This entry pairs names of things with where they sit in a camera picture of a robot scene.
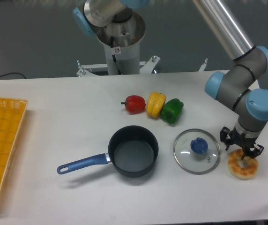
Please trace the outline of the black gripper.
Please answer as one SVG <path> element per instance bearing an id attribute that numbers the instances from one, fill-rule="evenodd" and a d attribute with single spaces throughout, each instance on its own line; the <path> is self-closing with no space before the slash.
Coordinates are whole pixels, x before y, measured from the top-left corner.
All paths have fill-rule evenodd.
<path id="1" fill-rule="evenodd" d="M 225 144 L 225 150 L 228 150 L 233 144 L 240 146 L 243 151 L 242 160 L 245 157 L 254 159 L 263 152 L 264 147 L 255 144 L 256 140 L 257 138 L 247 138 L 245 133 L 239 134 L 237 131 L 231 131 L 227 127 L 223 127 L 220 131 L 220 141 Z"/>

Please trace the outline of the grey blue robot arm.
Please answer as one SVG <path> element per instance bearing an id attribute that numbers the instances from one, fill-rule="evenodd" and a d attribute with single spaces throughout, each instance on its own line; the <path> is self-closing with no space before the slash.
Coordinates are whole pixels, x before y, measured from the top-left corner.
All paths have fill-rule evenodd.
<path id="1" fill-rule="evenodd" d="M 149 74 L 154 62 L 140 66 L 140 41 L 145 22 L 135 13 L 146 0 L 87 0 L 73 10 L 82 32 L 103 44 L 110 75 Z M 268 70 L 268 49 L 255 46 L 228 7 L 220 0 L 196 0 L 195 6 L 234 61 L 227 73 L 215 72 L 205 92 L 238 115 L 233 129 L 224 127 L 220 139 L 237 145 L 243 156 L 255 158 L 263 147 L 256 140 L 268 121 L 268 90 L 250 86 Z"/>

